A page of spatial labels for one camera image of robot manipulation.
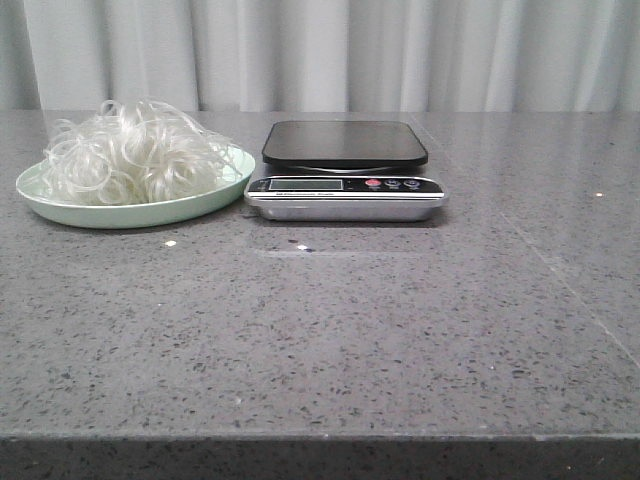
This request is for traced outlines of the white vermicelli noodle bundle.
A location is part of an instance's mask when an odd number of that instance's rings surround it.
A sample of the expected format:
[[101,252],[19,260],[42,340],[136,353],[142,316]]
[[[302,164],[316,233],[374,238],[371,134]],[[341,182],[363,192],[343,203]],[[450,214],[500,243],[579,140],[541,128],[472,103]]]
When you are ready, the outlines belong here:
[[156,100],[105,101],[76,123],[60,119],[40,178],[56,202],[122,206],[177,200],[240,178],[233,143]]

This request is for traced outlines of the black silver kitchen scale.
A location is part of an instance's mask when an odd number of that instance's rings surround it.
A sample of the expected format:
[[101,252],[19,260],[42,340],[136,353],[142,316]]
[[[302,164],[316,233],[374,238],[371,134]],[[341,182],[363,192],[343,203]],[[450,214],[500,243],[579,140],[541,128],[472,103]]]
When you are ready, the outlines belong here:
[[422,221],[448,200],[427,163],[426,148],[403,122],[281,121],[245,199],[270,220]]

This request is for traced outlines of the light green round plate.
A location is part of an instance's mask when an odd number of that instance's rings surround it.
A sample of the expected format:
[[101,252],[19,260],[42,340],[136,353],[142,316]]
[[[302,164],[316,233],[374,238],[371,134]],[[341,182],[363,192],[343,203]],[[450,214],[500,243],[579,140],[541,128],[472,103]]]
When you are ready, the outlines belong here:
[[225,185],[177,200],[123,206],[88,206],[56,203],[44,197],[39,179],[42,162],[25,170],[16,189],[38,215],[64,225],[92,229],[132,229],[166,225],[220,210],[237,200],[256,166],[254,157],[238,147],[230,149],[232,165],[223,170]]

